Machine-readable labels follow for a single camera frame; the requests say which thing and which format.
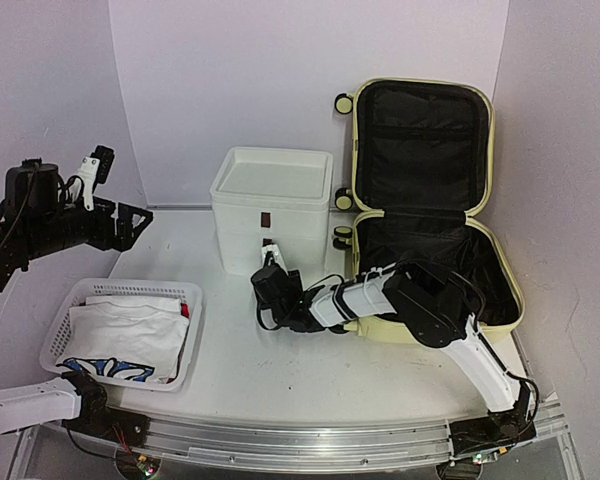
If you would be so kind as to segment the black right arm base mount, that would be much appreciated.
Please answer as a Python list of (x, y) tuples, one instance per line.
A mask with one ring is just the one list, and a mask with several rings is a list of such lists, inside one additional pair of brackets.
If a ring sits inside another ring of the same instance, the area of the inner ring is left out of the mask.
[(513, 411), (455, 421), (449, 427), (454, 459), (511, 448), (536, 436), (534, 423)]

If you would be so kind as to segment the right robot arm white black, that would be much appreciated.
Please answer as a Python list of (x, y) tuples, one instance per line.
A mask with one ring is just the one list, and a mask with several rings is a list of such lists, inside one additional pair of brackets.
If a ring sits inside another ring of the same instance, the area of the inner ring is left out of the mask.
[(354, 279), (304, 288), (297, 274), (268, 260), (252, 275), (251, 285), (256, 312), (269, 312), (275, 330), (346, 330), (365, 317), (389, 316), (389, 327), (442, 351), (469, 377), (491, 413), (483, 423), (490, 441), (504, 443), (522, 427), (534, 383), (500, 358), (480, 325), (486, 300), (457, 272), (425, 261), (400, 261)]

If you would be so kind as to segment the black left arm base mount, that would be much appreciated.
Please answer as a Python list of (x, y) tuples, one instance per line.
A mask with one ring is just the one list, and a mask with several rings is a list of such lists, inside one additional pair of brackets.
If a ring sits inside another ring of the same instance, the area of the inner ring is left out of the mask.
[(127, 447), (143, 447), (146, 442), (150, 419), (148, 416), (104, 407), (100, 410), (84, 410), (74, 419), (63, 420), (62, 426), (94, 438), (118, 442)]

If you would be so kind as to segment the white blue-print t-shirt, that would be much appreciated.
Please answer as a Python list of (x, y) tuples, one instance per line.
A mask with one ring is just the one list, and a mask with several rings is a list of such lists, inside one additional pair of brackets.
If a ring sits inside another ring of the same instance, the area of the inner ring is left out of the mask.
[(179, 373), (190, 320), (177, 298), (89, 296), (69, 309), (71, 337), (56, 365), (92, 376), (168, 384)]

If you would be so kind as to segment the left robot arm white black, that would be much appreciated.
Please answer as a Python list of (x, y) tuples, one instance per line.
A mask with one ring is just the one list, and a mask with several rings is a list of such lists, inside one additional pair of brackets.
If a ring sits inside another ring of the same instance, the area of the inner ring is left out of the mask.
[[(151, 223), (148, 210), (94, 196), (112, 163), (109, 151), (98, 148), (67, 180), (57, 165), (40, 159), (7, 171), (0, 202), (0, 325), (5, 313), (23, 320), (50, 310), (17, 285), (31, 261), (82, 244), (125, 252)], [(129, 433), (135, 444), (142, 443), (148, 422), (144, 415), (109, 408), (104, 387), (88, 373), (69, 371), (48, 382), (0, 390), (0, 435), (56, 420), (94, 437)]]

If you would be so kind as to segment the white three-drawer storage cabinet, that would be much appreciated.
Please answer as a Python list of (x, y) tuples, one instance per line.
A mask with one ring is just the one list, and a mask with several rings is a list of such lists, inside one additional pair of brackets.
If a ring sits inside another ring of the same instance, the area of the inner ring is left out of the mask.
[(234, 147), (210, 189), (221, 262), (229, 274), (261, 268), (277, 245), (305, 282), (324, 275), (333, 156), (328, 152)]

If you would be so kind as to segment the red printed t-shirt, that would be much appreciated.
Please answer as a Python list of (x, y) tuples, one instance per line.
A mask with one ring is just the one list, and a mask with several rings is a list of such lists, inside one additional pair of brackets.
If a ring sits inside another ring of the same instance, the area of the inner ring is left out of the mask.
[(187, 319), (190, 318), (189, 307), (186, 303), (181, 304), (181, 315)]

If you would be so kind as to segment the pale yellow hard-shell suitcase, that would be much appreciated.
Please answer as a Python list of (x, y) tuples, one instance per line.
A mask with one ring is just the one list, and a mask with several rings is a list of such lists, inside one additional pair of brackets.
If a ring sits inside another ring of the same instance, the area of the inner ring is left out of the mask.
[(356, 208), (335, 247), (362, 273), (403, 256), (444, 265), (484, 295), (492, 342), (521, 322), (525, 302), (504, 251), (478, 220), (493, 187), (495, 113), (479, 89), (415, 79), (372, 79), (335, 98), (352, 117), (351, 183), (335, 194)]

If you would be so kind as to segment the white perforated plastic basket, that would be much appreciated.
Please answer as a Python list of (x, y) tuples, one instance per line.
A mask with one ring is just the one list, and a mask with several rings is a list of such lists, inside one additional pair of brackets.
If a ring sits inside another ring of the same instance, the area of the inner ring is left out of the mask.
[(102, 384), (177, 391), (194, 363), (202, 300), (193, 283), (83, 279), (59, 307), (39, 363)]

